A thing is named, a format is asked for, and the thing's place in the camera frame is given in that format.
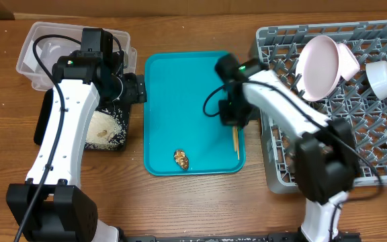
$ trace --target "small brown object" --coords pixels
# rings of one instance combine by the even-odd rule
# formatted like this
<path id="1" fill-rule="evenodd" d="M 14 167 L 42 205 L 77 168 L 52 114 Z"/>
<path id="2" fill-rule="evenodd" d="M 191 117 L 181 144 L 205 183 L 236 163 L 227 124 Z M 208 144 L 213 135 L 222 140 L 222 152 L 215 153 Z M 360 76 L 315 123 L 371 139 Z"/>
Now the small brown object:
<path id="1" fill-rule="evenodd" d="M 176 150 L 174 152 L 174 160 L 184 170 L 189 168 L 189 159 L 187 158 L 185 151 Z"/>

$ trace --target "plastic crate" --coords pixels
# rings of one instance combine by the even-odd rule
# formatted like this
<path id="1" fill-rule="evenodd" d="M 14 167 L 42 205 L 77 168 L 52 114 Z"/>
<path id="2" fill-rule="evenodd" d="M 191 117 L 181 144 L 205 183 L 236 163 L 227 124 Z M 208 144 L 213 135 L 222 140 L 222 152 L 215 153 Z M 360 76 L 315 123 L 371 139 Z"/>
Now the plastic crate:
<path id="1" fill-rule="evenodd" d="M 81 41 L 83 28 L 90 27 L 48 22 L 34 23 L 21 48 L 16 71 L 29 78 L 35 90 L 46 91 L 52 88 L 52 81 L 38 65 L 32 54 L 33 42 L 46 34 L 60 34 Z M 129 33 L 118 30 L 104 30 L 112 33 L 119 40 L 122 50 L 126 53 L 124 73 L 135 73 L 137 51 L 130 45 Z M 52 70 L 53 64 L 57 62 L 59 57 L 69 55 L 72 51 L 80 49 L 80 45 L 77 43 L 61 38 L 44 39 L 37 44 L 37 47 L 37 53 L 49 71 Z M 113 43 L 113 51 L 119 51 L 118 45 L 115 42 Z"/>
<path id="2" fill-rule="evenodd" d="M 366 63 L 387 61 L 387 20 L 259 28 L 250 54 L 269 64 L 282 83 L 302 97 L 302 91 L 296 89 L 299 80 L 295 76 L 296 64 L 307 42 L 319 35 L 346 44 L 357 57 L 361 71 L 350 81 L 340 80 L 328 97 L 306 102 L 331 119 L 345 118 L 351 123 L 357 151 L 372 163 L 387 185 L 387 136 L 384 136 L 387 98 L 378 100 L 368 86 L 365 72 Z M 262 150 L 269 189 L 275 193 L 298 191 L 290 169 L 290 140 L 266 113 L 261 113 L 261 120 Z M 362 165 L 361 177 L 355 180 L 354 185 L 371 186 L 375 183 L 377 179 L 370 169 Z"/>

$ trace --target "dish rack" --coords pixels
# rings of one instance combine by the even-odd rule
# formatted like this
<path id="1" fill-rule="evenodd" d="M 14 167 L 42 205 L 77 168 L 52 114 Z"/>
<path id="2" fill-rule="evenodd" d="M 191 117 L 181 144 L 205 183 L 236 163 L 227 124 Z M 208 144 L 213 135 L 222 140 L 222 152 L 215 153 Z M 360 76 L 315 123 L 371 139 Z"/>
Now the dish rack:
<path id="1" fill-rule="evenodd" d="M 349 81 L 341 79 L 335 90 L 317 102 L 308 102 L 331 119 L 344 118 L 353 127 L 356 150 L 369 161 L 387 185 L 387 98 L 380 101 L 368 85 L 366 63 L 387 61 L 387 20 L 338 24 L 310 24 L 259 28 L 250 55 L 267 63 L 282 83 L 299 97 L 295 76 L 298 57 L 308 41 L 325 35 L 346 44 L 356 56 L 361 70 Z M 261 112 L 262 151 L 267 185 L 275 193 L 298 191 L 290 163 L 292 146 L 277 122 Z M 371 170 L 361 164 L 361 177 L 354 186 L 377 183 Z"/>

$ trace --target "transparent container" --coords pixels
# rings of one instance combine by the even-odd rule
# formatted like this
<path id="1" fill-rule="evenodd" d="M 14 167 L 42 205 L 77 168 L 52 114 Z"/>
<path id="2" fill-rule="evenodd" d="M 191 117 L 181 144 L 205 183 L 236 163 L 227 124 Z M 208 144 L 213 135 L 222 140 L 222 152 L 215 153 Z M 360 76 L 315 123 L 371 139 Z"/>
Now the transparent container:
<path id="1" fill-rule="evenodd" d="M 34 41 L 47 34 L 60 34 L 81 41 L 81 33 L 87 26 L 76 26 L 70 24 L 56 24 L 48 22 L 36 22 L 32 25 L 30 32 L 26 36 L 24 45 L 21 48 L 19 59 L 16 64 L 16 71 L 25 75 L 32 81 L 32 87 L 38 91 L 46 91 L 53 87 L 52 81 L 36 62 L 32 53 Z M 124 68 L 124 73 L 135 73 L 137 51 L 130 46 L 130 35 L 127 32 L 104 29 L 113 34 L 119 41 L 122 50 L 125 51 L 128 65 Z M 37 45 L 37 53 L 43 64 L 49 71 L 57 62 L 60 56 L 66 56 L 74 50 L 79 50 L 80 45 L 61 38 L 43 39 Z M 118 45 L 113 43 L 113 51 L 119 51 Z"/>

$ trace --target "teal tray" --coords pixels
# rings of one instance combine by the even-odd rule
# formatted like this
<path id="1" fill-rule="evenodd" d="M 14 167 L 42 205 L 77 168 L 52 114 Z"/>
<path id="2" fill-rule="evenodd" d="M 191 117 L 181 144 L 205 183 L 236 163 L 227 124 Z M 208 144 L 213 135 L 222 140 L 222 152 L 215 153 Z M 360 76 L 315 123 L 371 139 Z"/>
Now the teal tray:
<path id="1" fill-rule="evenodd" d="M 239 131 L 240 160 L 234 152 L 232 127 L 219 116 L 202 112 L 207 96 L 222 85 L 214 71 L 227 52 L 155 54 L 146 62 L 147 102 L 144 104 L 144 166 L 153 175 L 203 175 L 238 172 L 245 164 L 245 140 Z M 207 111 L 218 111 L 217 93 Z M 174 161 L 175 150 L 189 158 L 184 171 Z"/>

